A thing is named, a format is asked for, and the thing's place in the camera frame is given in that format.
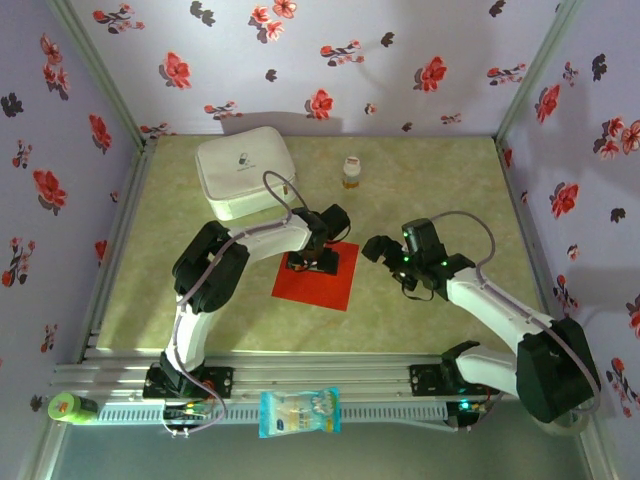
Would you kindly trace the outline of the red paper sheet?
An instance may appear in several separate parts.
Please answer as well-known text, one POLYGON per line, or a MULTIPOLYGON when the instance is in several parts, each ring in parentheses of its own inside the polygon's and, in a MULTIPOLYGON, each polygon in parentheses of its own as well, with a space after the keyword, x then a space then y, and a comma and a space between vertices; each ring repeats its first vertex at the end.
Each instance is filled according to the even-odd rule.
POLYGON ((286 266, 287 255, 281 259, 271 295, 289 301, 346 311, 351 295, 359 246, 340 242, 332 249, 339 254, 336 275, 304 271, 286 266))

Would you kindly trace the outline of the amber pill bottle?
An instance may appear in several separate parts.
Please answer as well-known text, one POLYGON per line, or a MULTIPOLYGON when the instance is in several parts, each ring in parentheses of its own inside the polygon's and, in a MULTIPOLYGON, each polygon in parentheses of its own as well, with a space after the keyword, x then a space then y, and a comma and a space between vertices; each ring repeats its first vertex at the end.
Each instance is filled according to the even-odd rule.
POLYGON ((362 167, 359 158, 350 156, 345 159, 342 179, 342 185, 345 189, 352 189, 359 186, 361 170, 362 167))

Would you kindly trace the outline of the white zip pouch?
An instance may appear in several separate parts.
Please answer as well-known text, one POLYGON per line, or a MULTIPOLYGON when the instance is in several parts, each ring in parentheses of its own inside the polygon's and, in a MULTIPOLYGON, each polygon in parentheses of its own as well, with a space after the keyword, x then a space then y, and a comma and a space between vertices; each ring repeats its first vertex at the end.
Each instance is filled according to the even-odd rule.
POLYGON ((215 217, 235 220, 295 199, 296 168, 283 137, 260 127, 204 142, 195 153, 198 177, 215 217))

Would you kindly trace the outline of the blue snack packet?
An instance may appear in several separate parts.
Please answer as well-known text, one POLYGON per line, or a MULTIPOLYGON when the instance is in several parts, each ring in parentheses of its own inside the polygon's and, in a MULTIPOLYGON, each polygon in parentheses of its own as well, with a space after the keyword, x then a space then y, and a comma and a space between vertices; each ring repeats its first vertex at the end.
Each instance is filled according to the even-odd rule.
POLYGON ((260 396, 259 437, 280 437, 321 431, 340 433, 340 392, 325 388, 303 392, 263 392, 260 396))

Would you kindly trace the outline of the green cylindrical can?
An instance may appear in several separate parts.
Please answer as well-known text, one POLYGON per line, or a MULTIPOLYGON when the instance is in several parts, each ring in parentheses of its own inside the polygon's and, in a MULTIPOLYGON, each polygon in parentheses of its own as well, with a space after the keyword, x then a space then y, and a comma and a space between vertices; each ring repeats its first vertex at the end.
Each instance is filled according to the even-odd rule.
POLYGON ((98 418, 99 406, 94 400, 61 392, 49 401, 47 413, 53 421, 84 425, 98 418))

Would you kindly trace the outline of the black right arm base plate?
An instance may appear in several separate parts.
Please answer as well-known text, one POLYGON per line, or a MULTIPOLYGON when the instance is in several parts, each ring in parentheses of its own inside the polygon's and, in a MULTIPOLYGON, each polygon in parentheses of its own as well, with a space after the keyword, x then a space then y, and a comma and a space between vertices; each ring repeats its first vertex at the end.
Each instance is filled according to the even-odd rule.
POLYGON ((454 365, 415 364, 409 366, 409 383, 413 396, 494 396, 497 389, 472 384, 462 379, 454 365))

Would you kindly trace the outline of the long aluminium base rail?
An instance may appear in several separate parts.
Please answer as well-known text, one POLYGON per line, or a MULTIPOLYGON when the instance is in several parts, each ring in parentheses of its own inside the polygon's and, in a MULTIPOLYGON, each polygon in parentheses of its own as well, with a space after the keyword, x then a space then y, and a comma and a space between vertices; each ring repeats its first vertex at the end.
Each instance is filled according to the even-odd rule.
MULTIPOLYGON (((94 399, 143 398, 143 384, 149 368, 159 359, 135 353, 117 358, 99 351, 80 364, 59 365, 50 386, 94 399)), ((338 354, 338 353, 230 353, 210 356, 207 367, 234 370, 231 403, 251 403, 263 391, 296 392, 339 389, 348 402, 400 402, 421 399, 493 399, 494 396, 413 396, 409 366, 439 364, 438 355, 338 354)))

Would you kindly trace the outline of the aluminium table edge rail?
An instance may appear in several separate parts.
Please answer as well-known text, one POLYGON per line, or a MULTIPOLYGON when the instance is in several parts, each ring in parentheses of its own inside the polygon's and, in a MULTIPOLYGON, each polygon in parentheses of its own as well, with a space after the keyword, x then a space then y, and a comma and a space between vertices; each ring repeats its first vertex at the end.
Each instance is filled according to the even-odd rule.
POLYGON ((85 359, 86 351, 93 347, 93 337, 100 335, 157 144, 157 140, 144 141, 143 147, 132 159, 125 184, 120 192, 114 222, 98 268, 96 283, 81 324, 82 330, 75 345, 73 364, 80 364, 85 359))
POLYGON ((496 137, 493 137, 492 140, 513 205, 541 309, 549 315, 562 313, 562 309, 558 306, 552 292, 553 279, 550 276, 544 252, 541 250, 540 237, 536 231, 527 200, 521 198, 522 194, 528 193, 528 190, 522 188, 517 181, 514 160, 507 164, 505 154, 510 147, 499 142, 496 137))

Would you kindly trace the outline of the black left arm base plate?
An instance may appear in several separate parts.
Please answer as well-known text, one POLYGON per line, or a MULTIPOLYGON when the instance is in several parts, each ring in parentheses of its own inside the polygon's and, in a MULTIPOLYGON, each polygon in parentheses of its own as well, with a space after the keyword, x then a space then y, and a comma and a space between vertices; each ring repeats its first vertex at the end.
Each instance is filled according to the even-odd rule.
MULTIPOLYGON (((200 367, 191 374, 222 399, 231 397, 234 374, 231 367, 200 367)), ((183 373, 166 372, 160 365, 154 365, 146 373, 142 396, 144 399, 207 399, 212 394, 183 373)))

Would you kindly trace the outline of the aluminium frame post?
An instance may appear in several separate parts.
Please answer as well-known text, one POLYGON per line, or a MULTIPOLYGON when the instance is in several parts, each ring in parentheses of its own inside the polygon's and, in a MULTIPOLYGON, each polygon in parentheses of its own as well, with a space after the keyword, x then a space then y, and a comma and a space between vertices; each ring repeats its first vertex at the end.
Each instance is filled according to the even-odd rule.
POLYGON ((554 20, 547 31, 533 61, 528 67, 527 73, 521 82, 509 108, 503 117, 500 126, 493 136, 494 143, 503 142, 515 122, 518 112, 534 87, 546 71, 548 63, 553 58, 555 51, 560 46, 563 37, 570 28, 573 19, 585 0, 562 0, 556 11, 554 20))
POLYGON ((82 58, 85 66, 89 70, 94 83, 104 95, 109 105, 116 114, 121 126, 133 140, 136 148, 143 151, 146 141, 134 122, 124 98, 120 94, 116 83, 109 73, 106 64, 101 58, 87 30, 81 23, 80 17, 76 13, 70 0, 45 0, 54 17, 70 37, 76 47, 78 54, 82 58))

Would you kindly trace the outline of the aluminium frame bar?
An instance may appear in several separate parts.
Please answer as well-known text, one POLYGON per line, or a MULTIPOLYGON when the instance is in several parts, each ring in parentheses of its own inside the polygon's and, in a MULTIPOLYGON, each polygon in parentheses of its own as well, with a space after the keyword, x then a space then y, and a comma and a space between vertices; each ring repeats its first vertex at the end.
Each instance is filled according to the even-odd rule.
POLYGON ((620 480, 611 437, 600 411, 589 417, 579 439, 589 480, 620 480))
POLYGON ((67 425, 53 421, 40 441, 26 480, 52 480, 67 425))

